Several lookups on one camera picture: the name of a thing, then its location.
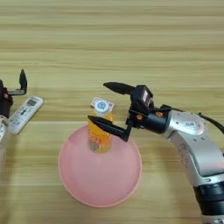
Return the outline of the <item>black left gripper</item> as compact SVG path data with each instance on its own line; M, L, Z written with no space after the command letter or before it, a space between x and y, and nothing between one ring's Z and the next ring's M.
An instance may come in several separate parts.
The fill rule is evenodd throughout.
M0 80L0 116L8 118L10 116L11 106L13 104L13 95L25 95L27 92L28 82L26 79L25 71L21 70L19 75L20 89L9 91L4 87L3 82Z

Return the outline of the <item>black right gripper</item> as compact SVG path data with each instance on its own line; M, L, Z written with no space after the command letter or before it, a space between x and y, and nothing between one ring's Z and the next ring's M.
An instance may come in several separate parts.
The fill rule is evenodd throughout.
M103 86L121 95L130 95L135 90L135 87L120 82L106 82ZM143 113L131 106L129 108L129 116L126 120L126 123L128 123L126 129L116 126L110 120L102 117L89 115L88 119L103 131L120 137L123 141L127 142L132 127L163 134L169 124L169 112L170 110L156 108L149 113Z

